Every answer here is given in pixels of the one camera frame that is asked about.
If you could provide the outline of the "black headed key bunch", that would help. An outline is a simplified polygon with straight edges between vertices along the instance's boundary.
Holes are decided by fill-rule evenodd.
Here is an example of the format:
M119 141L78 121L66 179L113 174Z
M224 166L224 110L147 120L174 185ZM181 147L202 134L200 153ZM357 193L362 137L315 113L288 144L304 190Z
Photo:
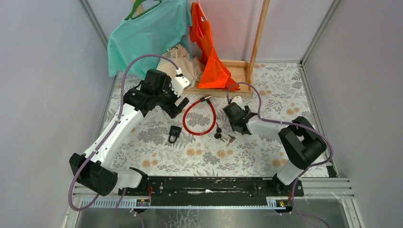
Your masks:
M219 139L222 142L225 142L223 136L222 136L222 129L219 127L218 123L216 123L216 133L214 134L215 139Z

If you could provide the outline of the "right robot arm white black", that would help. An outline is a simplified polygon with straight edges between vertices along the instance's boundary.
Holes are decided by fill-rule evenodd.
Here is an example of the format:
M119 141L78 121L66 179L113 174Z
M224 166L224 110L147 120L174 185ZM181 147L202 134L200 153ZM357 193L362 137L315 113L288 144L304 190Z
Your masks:
M273 177L272 188L277 195L286 195L291 183L327 149L324 139L302 116L280 124L263 121L248 106L242 108L237 103L225 106L223 111L233 131L266 136L282 143L288 161Z

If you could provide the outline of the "red cable lock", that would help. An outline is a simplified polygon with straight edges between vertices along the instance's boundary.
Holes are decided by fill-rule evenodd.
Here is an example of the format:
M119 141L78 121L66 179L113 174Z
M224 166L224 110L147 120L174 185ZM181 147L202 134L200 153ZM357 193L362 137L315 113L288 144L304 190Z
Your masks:
M215 108L214 108L210 98L211 98L211 95L207 95L207 96L200 98L195 103L191 104L189 106L189 108L185 111L183 118L182 118L182 124L188 133L195 135L195 136L203 136L203 135L210 133L214 129L214 127L217 126L217 114L216 114ZM186 125L186 117L187 117L187 114L189 113L189 111L191 111L196 105L198 105L199 103L202 103L202 102L206 102L210 106L212 114L213 114L213 121L208 130L206 130L204 132L194 132L194 131L190 130L189 127Z

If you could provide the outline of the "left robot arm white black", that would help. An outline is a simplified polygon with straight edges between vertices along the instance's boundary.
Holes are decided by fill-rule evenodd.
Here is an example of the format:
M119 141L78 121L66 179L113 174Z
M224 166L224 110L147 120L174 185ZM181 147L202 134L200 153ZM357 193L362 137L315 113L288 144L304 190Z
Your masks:
M112 169L113 158L124 139L154 108L160 107L170 118L175 118L189 100L183 98L179 105L175 103L191 85L191 80L182 74L171 78L162 71L148 70L139 86L124 94L123 104L95 142L82 154L72 154L69 164L73 182L103 197L122 188L129 188L135 195L144 194L147 191L144 174Z

